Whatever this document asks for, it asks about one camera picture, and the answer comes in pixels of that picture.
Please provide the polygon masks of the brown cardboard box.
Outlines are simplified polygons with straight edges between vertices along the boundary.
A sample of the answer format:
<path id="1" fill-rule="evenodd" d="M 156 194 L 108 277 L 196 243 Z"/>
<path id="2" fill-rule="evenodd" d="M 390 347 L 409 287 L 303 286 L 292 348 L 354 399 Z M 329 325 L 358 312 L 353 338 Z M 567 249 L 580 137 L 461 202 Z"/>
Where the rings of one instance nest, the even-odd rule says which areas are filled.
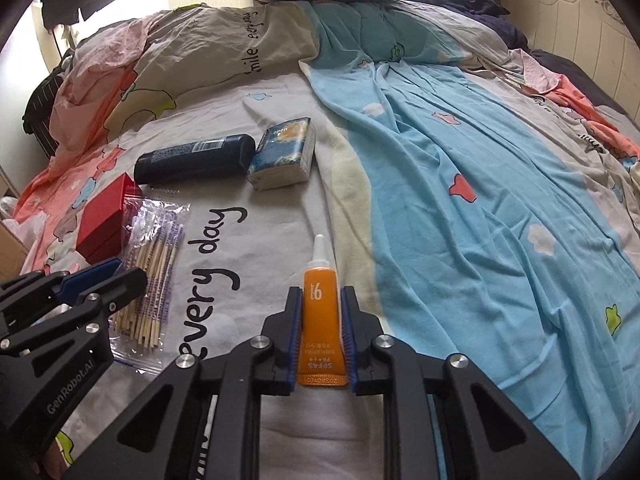
<path id="1" fill-rule="evenodd" d="M 0 230 L 0 275 L 6 281 L 28 271 L 29 247 L 26 235 L 13 224 L 2 221 Z"/>

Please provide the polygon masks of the pink crumpled sheet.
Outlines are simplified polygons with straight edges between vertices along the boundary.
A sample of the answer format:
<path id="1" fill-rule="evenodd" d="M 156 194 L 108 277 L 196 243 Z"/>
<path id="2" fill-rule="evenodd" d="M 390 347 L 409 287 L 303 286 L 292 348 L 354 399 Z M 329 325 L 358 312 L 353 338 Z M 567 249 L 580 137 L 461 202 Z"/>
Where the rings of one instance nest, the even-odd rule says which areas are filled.
<path id="1" fill-rule="evenodd" d="M 56 92 L 50 133 L 58 142 L 53 166 L 70 166 L 106 139 L 107 117 L 134 81 L 134 66 L 163 11 L 107 27 L 88 38 Z"/>

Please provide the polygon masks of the black striped suitcase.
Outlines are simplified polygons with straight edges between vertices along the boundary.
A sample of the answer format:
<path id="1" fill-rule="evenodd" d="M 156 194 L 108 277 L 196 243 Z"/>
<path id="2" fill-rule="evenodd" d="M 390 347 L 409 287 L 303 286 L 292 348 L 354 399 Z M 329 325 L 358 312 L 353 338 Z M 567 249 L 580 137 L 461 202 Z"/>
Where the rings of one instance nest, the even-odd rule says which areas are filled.
<path id="1" fill-rule="evenodd" d="M 49 130 L 51 114 L 56 94 L 65 79 L 72 56 L 73 51 L 67 50 L 58 66 L 38 84 L 28 99 L 22 117 L 24 133 L 36 139 L 47 158 L 51 158 L 58 148 L 58 142 L 52 138 Z"/>

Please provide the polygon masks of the dark blue cylindrical bottle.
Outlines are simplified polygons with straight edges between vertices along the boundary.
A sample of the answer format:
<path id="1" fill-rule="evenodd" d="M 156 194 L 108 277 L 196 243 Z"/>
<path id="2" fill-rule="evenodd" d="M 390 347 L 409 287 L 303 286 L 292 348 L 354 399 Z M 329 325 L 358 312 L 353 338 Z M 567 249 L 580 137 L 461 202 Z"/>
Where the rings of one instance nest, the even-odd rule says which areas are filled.
<path id="1" fill-rule="evenodd" d="M 137 159 L 134 182 L 159 186 L 246 174 L 255 153 L 255 140 L 244 133 L 160 148 Z"/>

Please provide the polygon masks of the orange cream tube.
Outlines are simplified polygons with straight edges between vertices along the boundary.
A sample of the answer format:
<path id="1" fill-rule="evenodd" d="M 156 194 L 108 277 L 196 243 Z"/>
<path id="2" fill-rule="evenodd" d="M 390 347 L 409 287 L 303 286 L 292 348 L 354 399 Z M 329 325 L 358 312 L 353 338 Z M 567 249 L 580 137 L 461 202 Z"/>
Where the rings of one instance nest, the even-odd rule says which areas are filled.
<path id="1" fill-rule="evenodd" d="M 297 382 L 307 387 L 347 385 L 337 275 L 322 234 L 314 237 L 312 257 L 303 276 Z"/>

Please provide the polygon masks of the cartoon patterned duvet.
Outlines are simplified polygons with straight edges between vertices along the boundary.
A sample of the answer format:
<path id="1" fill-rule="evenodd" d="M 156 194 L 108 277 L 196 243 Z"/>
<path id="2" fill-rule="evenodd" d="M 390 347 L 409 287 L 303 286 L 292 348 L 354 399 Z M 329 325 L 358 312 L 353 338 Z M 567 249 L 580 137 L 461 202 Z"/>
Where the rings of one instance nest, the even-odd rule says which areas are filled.
<path id="1" fill-rule="evenodd" d="M 298 283 L 317 234 L 386 330 L 463 352 L 584 479 L 639 422 L 639 126 L 491 29 L 403 3 L 187 6 L 152 26 L 105 127 L 18 199 L 30 263 L 81 262 L 82 212 L 157 148 L 310 117 L 307 181 L 160 195 L 190 207 L 168 356 L 224 353 Z"/>

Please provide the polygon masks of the bag of cotton swabs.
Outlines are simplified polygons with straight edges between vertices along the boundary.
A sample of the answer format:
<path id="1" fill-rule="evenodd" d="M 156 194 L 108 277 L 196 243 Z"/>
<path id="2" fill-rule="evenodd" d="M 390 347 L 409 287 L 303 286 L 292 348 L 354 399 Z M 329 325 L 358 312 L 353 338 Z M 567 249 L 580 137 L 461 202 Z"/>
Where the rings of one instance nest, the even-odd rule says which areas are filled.
<path id="1" fill-rule="evenodd" d="M 140 297 L 110 318 L 111 349 L 117 363 L 139 374 L 157 375 L 168 360 L 171 279 L 190 207 L 132 194 L 124 205 L 120 268 L 144 271 L 146 286 Z"/>

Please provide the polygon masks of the blue tissue pack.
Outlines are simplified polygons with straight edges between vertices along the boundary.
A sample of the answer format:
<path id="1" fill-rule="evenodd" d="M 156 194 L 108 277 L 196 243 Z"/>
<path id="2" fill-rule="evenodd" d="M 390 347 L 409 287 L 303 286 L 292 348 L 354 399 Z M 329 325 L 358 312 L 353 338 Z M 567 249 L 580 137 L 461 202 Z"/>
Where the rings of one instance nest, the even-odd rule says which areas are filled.
<path id="1" fill-rule="evenodd" d="M 310 117 L 269 127 L 262 135 L 247 170 L 247 180 L 259 192 L 284 188 L 309 179 L 316 144 Z"/>

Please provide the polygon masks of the cream wooden headboard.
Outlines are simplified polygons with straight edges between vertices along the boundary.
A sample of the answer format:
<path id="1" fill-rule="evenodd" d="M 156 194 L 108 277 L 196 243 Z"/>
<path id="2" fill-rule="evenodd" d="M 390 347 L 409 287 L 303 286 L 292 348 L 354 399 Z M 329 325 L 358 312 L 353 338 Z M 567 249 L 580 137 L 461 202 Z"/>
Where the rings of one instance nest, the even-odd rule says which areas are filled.
<path id="1" fill-rule="evenodd" d="M 577 64 L 634 120 L 639 47 L 608 0 L 501 0 L 529 47 Z"/>

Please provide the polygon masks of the red square gift box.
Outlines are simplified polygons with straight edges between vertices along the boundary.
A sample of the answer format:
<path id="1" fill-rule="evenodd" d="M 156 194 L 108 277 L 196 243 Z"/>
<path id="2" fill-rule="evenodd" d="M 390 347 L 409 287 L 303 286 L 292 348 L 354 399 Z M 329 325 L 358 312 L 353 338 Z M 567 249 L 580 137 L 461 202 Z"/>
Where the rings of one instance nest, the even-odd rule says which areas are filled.
<path id="1" fill-rule="evenodd" d="M 121 174 L 96 194 L 82 212 L 76 250 L 89 264 L 118 256 L 126 245 L 126 226 L 140 206 L 142 192 L 129 177 Z"/>

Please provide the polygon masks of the dark navy blanket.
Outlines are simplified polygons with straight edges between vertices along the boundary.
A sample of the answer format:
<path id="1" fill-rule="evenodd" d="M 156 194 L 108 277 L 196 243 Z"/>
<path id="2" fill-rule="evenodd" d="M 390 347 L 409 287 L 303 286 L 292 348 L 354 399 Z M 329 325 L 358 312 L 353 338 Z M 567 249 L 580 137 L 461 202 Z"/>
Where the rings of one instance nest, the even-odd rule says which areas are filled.
<path id="1" fill-rule="evenodd" d="M 563 74 L 570 78 L 572 83 L 594 105 L 605 105 L 617 113 L 625 114 L 623 107 L 604 92 L 588 74 L 576 63 L 568 58 L 562 58 L 555 53 L 540 49 L 531 49 L 528 39 L 521 29 L 506 19 L 509 11 L 494 0 L 399 0 L 411 9 L 434 13 L 436 9 L 447 10 L 450 15 L 464 16 L 467 20 L 482 24 L 494 32 L 509 50 L 521 49 L 529 54 L 545 68 Z"/>

